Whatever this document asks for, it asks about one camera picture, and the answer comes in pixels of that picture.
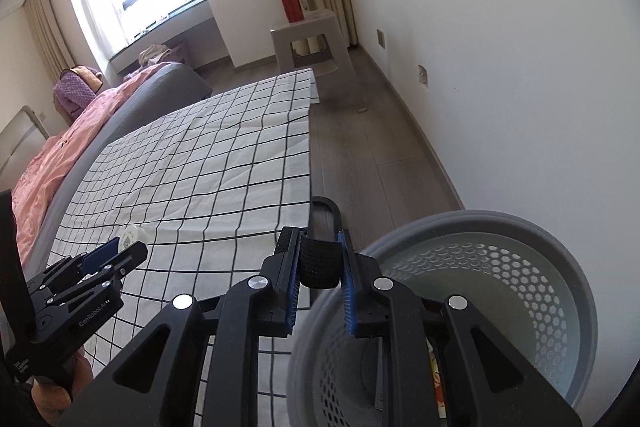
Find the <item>left hand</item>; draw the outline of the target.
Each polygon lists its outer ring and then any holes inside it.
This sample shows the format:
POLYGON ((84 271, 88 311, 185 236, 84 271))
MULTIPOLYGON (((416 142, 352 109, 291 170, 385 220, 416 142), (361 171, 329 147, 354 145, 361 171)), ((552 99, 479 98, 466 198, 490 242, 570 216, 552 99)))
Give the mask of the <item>left hand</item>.
POLYGON ((91 364, 85 356, 85 350, 75 353, 72 391, 54 384, 40 384, 35 381, 32 386, 32 399, 42 418, 50 425, 58 425, 62 414, 93 381, 91 364))

